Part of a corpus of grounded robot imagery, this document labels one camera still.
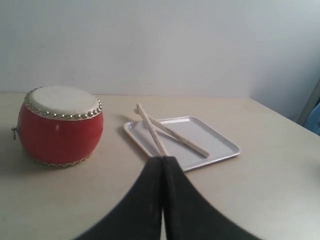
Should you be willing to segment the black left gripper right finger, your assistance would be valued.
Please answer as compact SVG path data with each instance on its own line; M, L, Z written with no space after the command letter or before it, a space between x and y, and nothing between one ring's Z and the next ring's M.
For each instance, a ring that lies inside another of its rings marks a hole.
M177 159L161 158L161 197L168 240L251 240L253 235L214 208L186 177Z

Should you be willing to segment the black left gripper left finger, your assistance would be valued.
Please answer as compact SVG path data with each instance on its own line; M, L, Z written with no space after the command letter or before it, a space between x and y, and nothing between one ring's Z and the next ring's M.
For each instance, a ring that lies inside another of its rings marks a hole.
M152 157L122 200L78 240L159 240L162 158Z

